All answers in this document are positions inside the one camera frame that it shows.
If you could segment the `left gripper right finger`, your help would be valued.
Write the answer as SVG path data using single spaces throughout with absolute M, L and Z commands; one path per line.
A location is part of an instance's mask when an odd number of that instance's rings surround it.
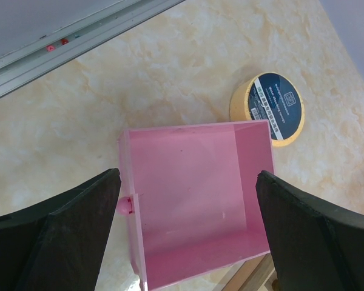
M 267 171 L 256 191 L 281 290 L 364 290 L 364 215 Z

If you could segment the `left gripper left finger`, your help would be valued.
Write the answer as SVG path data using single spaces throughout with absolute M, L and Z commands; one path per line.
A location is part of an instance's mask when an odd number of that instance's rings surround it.
M 0 290 L 93 290 L 120 187 L 109 169 L 0 216 Z

